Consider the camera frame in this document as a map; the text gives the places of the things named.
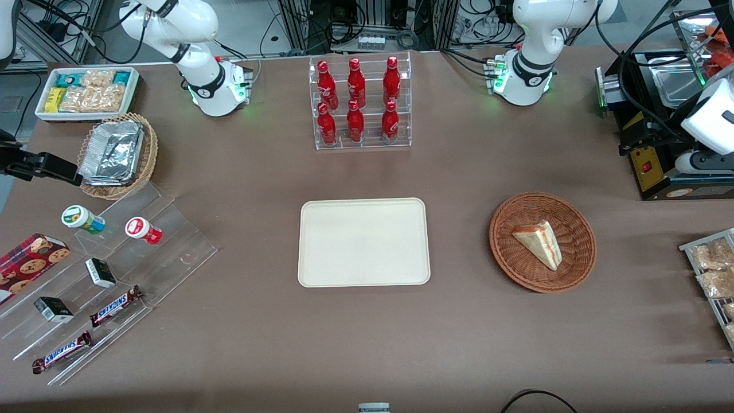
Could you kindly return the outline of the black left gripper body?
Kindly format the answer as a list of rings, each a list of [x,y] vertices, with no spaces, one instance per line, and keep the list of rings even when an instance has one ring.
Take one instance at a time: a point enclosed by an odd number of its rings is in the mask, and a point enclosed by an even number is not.
[[[641,112],[619,113],[619,155],[624,157],[633,151],[647,148],[667,148],[672,154],[686,151],[686,133],[682,130],[680,114],[666,120],[669,129],[660,126]]]

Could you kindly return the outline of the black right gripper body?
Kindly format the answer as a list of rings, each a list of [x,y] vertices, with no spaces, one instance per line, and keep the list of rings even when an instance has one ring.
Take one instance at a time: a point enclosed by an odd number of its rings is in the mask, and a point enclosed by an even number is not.
[[[1,173],[19,180],[32,180],[37,154],[24,151],[15,136],[1,130]]]

